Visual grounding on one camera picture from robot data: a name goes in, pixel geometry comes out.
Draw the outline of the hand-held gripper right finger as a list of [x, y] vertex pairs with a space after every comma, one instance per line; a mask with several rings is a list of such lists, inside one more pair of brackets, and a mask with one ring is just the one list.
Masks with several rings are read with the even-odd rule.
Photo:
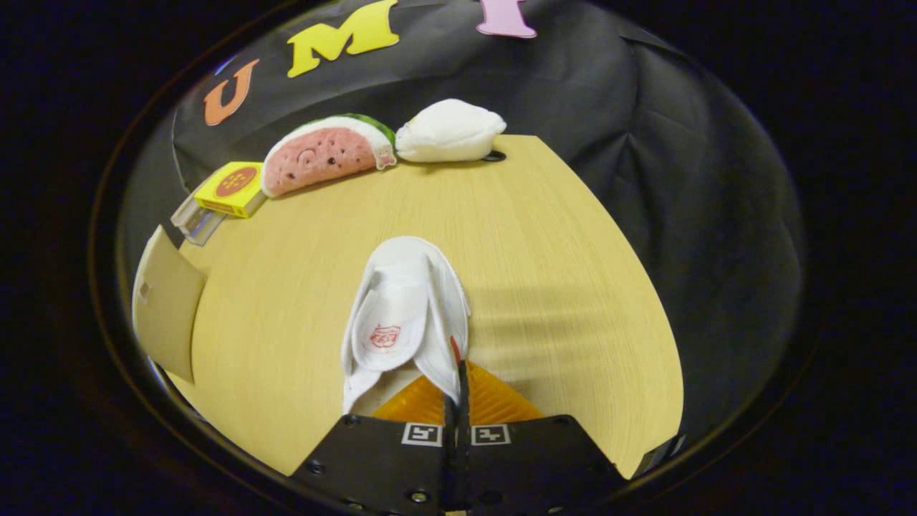
[[469, 515], [586, 515], [625, 478], [567, 414], [471, 423], [471, 371], [458, 406], [458, 505]]

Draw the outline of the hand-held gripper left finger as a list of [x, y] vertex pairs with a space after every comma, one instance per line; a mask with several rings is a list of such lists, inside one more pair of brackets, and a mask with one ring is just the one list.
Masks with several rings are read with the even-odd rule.
[[419, 376], [373, 414], [340, 417], [291, 480], [341, 512], [442, 515], [455, 452], [455, 406]]

